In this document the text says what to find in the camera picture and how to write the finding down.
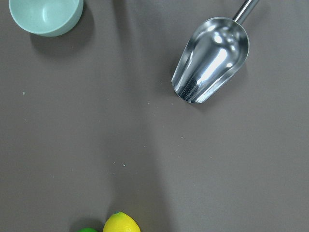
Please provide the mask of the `metal ice scoop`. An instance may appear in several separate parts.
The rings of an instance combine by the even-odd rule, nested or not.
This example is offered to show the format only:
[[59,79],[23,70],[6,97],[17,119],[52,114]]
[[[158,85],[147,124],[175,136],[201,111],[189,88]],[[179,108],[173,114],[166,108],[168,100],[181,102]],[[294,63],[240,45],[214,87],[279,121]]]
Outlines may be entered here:
[[233,18],[214,17],[194,31],[171,79],[181,99],[204,103],[243,66],[250,41],[242,23],[257,3],[247,0]]

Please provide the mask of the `mint green bowl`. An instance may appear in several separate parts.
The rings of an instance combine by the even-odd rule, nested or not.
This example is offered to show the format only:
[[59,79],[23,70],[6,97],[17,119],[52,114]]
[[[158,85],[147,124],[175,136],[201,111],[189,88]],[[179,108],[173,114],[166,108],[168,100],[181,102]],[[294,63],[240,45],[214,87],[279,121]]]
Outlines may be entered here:
[[73,29],[79,22],[83,0],[10,0],[9,10],[15,23],[23,30],[56,37]]

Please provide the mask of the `yellow lemon front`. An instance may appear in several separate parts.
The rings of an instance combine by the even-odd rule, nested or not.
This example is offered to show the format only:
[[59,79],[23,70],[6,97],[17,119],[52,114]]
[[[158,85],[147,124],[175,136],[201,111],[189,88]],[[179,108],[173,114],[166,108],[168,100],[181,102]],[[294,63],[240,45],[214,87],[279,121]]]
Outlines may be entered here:
[[105,222],[103,232],[141,232],[136,221],[124,212],[113,213]]

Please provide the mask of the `green lime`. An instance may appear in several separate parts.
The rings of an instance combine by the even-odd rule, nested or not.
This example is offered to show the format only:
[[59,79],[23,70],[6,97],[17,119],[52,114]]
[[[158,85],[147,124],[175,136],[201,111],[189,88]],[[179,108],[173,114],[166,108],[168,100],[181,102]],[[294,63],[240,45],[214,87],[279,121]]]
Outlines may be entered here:
[[93,228],[82,228],[78,230],[77,232],[98,232],[98,231]]

